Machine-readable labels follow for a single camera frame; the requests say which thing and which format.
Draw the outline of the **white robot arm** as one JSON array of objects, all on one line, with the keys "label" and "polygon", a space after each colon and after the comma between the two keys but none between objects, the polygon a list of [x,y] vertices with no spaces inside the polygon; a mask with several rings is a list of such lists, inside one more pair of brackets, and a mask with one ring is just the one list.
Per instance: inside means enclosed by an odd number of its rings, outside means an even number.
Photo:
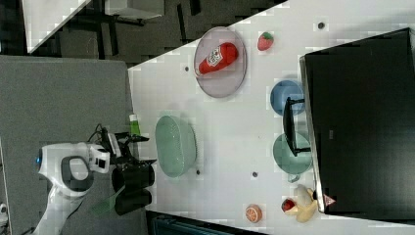
[{"label": "white robot arm", "polygon": [[58,143],[39,150],[38,173],[52,184],[47,207],[32,235],[60,235],[67,219],[78,210],[94,182],[94,173],[108,173],[121,156],[118,140],[129,133],[99,131],[99,143]]}]

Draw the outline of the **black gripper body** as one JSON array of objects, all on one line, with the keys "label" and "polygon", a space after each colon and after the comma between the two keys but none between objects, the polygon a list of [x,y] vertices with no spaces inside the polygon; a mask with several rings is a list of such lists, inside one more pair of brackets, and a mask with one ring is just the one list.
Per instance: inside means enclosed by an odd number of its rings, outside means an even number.
[{"label": "black gripper body", "polygon": [[101,145],[110,153],[111,165],[124,165],[129,160],[128,145],[124,143],[126,132],[110,133],[107,128],[101,129]]}]

